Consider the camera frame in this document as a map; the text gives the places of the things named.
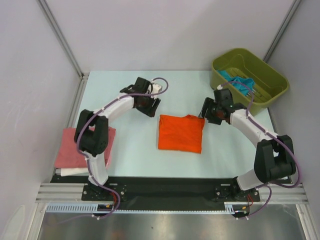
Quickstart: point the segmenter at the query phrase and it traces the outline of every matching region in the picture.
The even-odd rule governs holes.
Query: red wire
[[[249,207],[251,207],[251,206],[254,204],[254,200],[253,200],[253,198],[250,196],[250,194],[248,194],[247,198],[248,198],[248,202],[251,201],[251,204],[249,205]]]

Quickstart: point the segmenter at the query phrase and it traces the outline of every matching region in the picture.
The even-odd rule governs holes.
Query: olive green plastic basket
[[[269,107],[278,97],[289,88],[288,80],[244,48],[235,48],[212,62],[212,78],[210,86],[216,89],[218,85],[226,83],[227,80],[218,71],[225,70],[231,77],[252,78],[255,82],[253,87],[254,100],[250,108],[252,115]],[[227,84],[234,103],[242,103],[248,106],[251,95],[243,95],[232,84]]]

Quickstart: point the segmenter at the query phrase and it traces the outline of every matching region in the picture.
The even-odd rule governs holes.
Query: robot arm
[[[283,142],[293,152],[293,143],[289,136],[279,136],[275,132],[268,131],[250,113],[248,113],[251,119],[249,120],[246,107],[241,103],[234,104],[229,89],[215,90],[214,98],[215,100],[209,97],[205,99],[199,117],[218,125],[226,121],[239,129],[256,147],[254,168],[233,179],[235,192],[246,191],[296,172],[296,165],[292,157],[265,132],[267,131]]]
[[[126,111],[134,108],[149,117],[154,117],[161,100],[156,95],[146,96],[143,94],[157,94],[161,89],[161,85],[138,77],[134,85],[130,85],[120,91],[119,100],[116,103],[106,109],[103,108],[103,111],[93,119],[89,126],[94,127],[94,130],[90,130],[87,127],[83,132],[79,149],[88,156],[85,158],[88,168],[99,184],[105,184],[109,177],[104,158],[104,151],[108,146],[109,123],[123,115]],[[95,111],[85,109],[80,113],[74,135],[75,142],[77,142],[80,132],[88,120],[100,110],[101,108]],[[89,181],[96,185],[92,180],[92,176],[89,176]]]

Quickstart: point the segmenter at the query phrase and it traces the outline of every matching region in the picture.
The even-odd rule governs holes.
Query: pink cloth
[[[54,166],[57,169],[87,167],[85,157],[77,152],[77,145],[74,141],[75,133],[75,128],[69,127],[63,129],[61,147],[54,163]],[[104,150],[104,160],[106,166],[108,166],[111,161],[110,152],[115,136],[116,129],[109,127],[108,146]]]

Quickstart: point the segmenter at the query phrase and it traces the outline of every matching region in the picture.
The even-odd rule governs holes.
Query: white table
[[[154,118],[136,109],[110,124],[116,128],[112,147],[110,176],[233,178],[253,168],[256,149],[236,128],[226,122],[206,122],[202,136],[202,154],[158,150],[159,115],[197,116],[206,97],[214,97],[210,71],[92,71],[78,111],[94,110],[117,97],[119,90],[134,84],[137,77],[151,80],[163,77],[169,89],[160,95]],[[273,129],[268,110],[256,119]]]

